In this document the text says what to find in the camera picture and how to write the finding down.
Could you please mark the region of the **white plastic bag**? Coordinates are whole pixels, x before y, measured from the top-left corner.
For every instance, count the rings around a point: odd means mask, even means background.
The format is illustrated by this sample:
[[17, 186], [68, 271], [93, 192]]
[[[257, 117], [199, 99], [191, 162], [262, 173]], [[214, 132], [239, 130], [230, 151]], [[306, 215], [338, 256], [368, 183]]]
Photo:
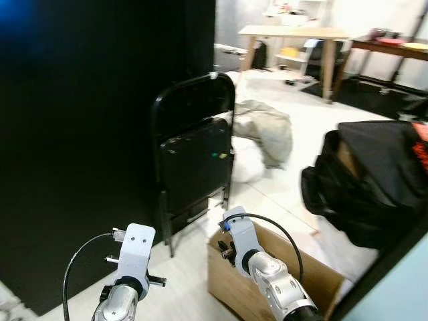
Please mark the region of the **white plastic bag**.
[[265, 156], [257, 142], [250, 138], [233, 136], [233, 183], [253, 183], [265, 174]]

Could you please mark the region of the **grey cloth bundle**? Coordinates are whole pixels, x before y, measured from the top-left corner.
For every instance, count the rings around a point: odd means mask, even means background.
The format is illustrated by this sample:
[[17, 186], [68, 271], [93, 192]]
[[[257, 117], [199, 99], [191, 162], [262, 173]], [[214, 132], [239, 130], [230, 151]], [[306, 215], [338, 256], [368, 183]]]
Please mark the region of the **grey cloth bundle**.
[[253, 99], [236, 103], [233, 113], [233, 135], [254, 141], [266, 167], [281, 168], [294, 146], [290, 116]]

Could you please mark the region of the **black folding chair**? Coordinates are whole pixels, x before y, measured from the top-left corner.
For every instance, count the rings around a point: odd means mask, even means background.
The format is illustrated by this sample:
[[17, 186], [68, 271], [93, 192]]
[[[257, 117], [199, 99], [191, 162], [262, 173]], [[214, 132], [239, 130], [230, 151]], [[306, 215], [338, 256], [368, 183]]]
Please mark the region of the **black folding chair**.
[[175, 235], [210, 210], [209, 199], [229, 207], [235, 119], [235, 83], [211, 72], [174, 83], [156, 96], [149, 132], [158, 186], [163, 241], [175, 256]]

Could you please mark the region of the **black partition panel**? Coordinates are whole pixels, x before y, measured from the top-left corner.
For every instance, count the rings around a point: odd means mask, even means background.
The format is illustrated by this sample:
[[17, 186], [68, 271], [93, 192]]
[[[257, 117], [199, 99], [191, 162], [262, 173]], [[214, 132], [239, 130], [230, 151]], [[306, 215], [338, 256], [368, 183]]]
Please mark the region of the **black partition panel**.
[[0, 282], [39, 316], [92, 236], [156, 226], [149, 116], [213, 70], [217, 0], [0, 0]]

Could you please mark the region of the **light wooden table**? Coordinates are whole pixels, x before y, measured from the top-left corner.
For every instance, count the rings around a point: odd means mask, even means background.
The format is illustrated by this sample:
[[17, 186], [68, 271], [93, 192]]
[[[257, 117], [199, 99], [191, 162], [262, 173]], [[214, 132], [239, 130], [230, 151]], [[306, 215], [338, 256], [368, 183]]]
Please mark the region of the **light wooden table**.
[[349, 40], [345, 31], [335, 27], [288, 27], [288, 25], [245, 25], [238, 33], [242, 36], [248, 36], [249, 43], [247, 54], [239, 68], [243, 80], [243, 73], [250, 70], [251, 63], [255, 55], [255, 45], [259, 37], [280, 37], [280, 39], [321, 39], [323, 40], [323, 56], [322, 56], [322, 71], [323, 71], [323, 99], [324, 103], [332, 104], [332, 85], [334, 80], [334, 56], [336, 48], [334, 41]]

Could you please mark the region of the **dark brown table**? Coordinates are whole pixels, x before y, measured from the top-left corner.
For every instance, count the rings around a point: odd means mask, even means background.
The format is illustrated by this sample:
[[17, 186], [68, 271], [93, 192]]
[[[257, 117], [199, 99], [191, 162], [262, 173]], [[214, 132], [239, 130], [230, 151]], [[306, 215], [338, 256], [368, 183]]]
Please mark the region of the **dark brown table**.
[[[353, 76], [355, 80], [361, 80], [361, 82], [370, 82], [373, 84], [377, 84], [380, 86], [384, 86], [385, 88], [397, 88], [398, 90], [405, 91], [415, 91], [415, 88], [409, 88], [408, 86], [400, 85], [395, 82], [397, 80], [401, 66], [403, 66], [403, 62], [405, 59], [413, 59], [419, 60], [423, 62], [428, 61], [428, 53], [426, 51], [418, 51], [417, 49], [407, 49], [402, 45], [387, 45], [387, 43], [380, 42], [379, 40], [372, 40], [367, 35], [356, 37], [352, 39], [352, 49], [363, 49], [363, 51], [367, 51], [366, 58], [364, 58], [358, 72]], [[397, 67], [394, 69], [392, 76], [389, 80], [382, 80], [379, 78], [373, 78], [370, 76], [364, 76], [362, 74], [364, 69], [367, 67], [368, 62], [370, 61], [370, 53], [379, 52], [383, 54], [389, 54], [398, 56], [400, 60], [398, 61]]]

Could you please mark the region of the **brown cardboard box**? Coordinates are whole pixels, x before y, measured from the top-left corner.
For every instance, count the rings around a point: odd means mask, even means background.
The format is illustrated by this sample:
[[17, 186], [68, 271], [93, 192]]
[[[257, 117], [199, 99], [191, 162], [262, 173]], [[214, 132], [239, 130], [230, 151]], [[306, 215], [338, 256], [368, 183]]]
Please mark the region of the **brown cardboard box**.
[[[298, 275], [298, 260], [292, 244], [278, 230], [257, 223], [257, 238], [261, 247], [276, 259], [284, 261], [292, 275]], [[223, 259], [218, 242], [231, 241], [228, 233], [216, 231], [208, 240], [208, 291], [223, 305], [232, 309], [242, 321], [274, 321], [265, 296], [250, 278], [241, 275], [229, 260]], [[321, 315], [331, 319], [345, 288], [346, 278], [330, 266], [307, 253], [302, 253], [304, 280], [302, 286], [318, 307]]]

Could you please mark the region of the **red patterned item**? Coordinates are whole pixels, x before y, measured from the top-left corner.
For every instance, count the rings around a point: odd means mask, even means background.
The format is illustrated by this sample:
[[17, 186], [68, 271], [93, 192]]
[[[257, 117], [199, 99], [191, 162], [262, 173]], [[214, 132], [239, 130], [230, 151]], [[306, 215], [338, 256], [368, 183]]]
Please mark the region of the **red patterned item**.
[[419, 159], [425, 172], [428, 171], [428, 126], [416, 122], [411, 123], [418, 135], [418, 140], [413, 145], [412, 149], [416, 157]]

